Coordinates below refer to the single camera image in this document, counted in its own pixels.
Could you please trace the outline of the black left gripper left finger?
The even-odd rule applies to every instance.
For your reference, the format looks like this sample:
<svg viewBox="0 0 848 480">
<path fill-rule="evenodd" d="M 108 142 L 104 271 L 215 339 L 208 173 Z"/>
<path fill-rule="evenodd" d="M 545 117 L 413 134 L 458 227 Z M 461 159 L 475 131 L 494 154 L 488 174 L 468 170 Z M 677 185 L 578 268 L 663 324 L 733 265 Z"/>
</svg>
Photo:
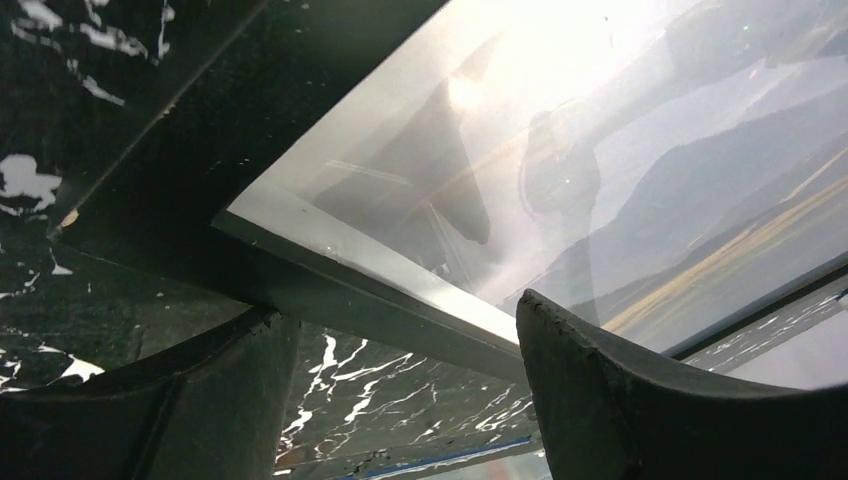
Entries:
<svg viewBox="0 0 848 480">
<path fill-rule="evenodd" d="M 1 398 L 5 479 L 268 479 L 302 325 L 254 308 L 78 384 Z"/>
</svg>

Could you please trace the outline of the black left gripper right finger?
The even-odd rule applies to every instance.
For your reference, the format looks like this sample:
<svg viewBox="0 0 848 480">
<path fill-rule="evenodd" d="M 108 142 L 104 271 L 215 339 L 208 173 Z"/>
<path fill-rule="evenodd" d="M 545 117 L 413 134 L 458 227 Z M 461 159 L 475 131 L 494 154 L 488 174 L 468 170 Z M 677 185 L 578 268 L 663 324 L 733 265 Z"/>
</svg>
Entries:
<svg viewBox="0 0 848 480">
<path fill-rule="evenodd" d="M 798 390 L 679 362 L 536 291 L 516 312 L 555 479 L 843 479 L 847 389 Z"/>
</svg>

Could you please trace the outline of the wooden picture frame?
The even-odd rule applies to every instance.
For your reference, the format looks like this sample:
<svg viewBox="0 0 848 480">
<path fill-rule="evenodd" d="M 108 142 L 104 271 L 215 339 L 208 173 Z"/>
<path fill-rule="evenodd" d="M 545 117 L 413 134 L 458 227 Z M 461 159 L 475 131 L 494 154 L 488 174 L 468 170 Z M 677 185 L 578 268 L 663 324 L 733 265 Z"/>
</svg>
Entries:
<svg viewBox="0 0 848 480">
<path fill-rule="evenodd" d="M 251 54 L 235 69 L 227 92 L 199 108 L 197 122 L 189 120 L 187 99 L 176 104 L 145 142 L 84 196 L 63 242 L 116 263 L 511 377 L 518 340 L 510 346 L 473 334 L 446 313 L 313 251 L 292 244 L 277 255 L 214 224 L 248 184 L 444 6 L 430 1 L 272 4 L 226 51 L 227 59 Z"/>
</svg>

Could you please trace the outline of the landscape photo print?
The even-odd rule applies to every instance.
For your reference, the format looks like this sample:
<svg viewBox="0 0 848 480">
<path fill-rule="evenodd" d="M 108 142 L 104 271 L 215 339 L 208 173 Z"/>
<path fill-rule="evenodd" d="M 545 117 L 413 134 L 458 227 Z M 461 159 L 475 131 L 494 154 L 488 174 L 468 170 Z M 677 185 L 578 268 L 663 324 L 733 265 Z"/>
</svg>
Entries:
<svg viewBox="0 0 848 480">
<path fill-rule="evenodd" d="M 843 1 L 451 1 L 217 216 L 507 345 L 667 351 L 847 258 Z"/>
</svg>

